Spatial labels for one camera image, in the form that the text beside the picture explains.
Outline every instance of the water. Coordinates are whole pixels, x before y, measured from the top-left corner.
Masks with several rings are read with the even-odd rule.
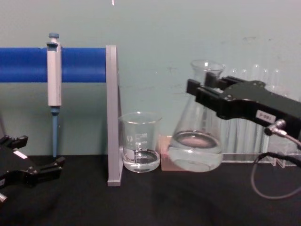
[[[144,173],[156,169],[160,164],[160,155],[152,150],[136,151],[135,159],[129,159],[127,154],[123,156],[124,166],[133,172]]]
[[[220,142],[202,131],[181,131],[174,135],[168,154],[177,166],[193,172],[213,170],[222,162]]]

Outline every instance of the black tabletop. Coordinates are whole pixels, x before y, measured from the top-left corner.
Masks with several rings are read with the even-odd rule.
[[[31,157],[35,163],[49,157]],[[301,194],[269,201],[250,186],[251,164],[222,164],[206,173],[123,170],[107,186],[107,156],[66,156],[59,180],[10,186],[1,226],[297,226]],[[301,186],[301,169],[261,164],[258,188],[279,195]]]

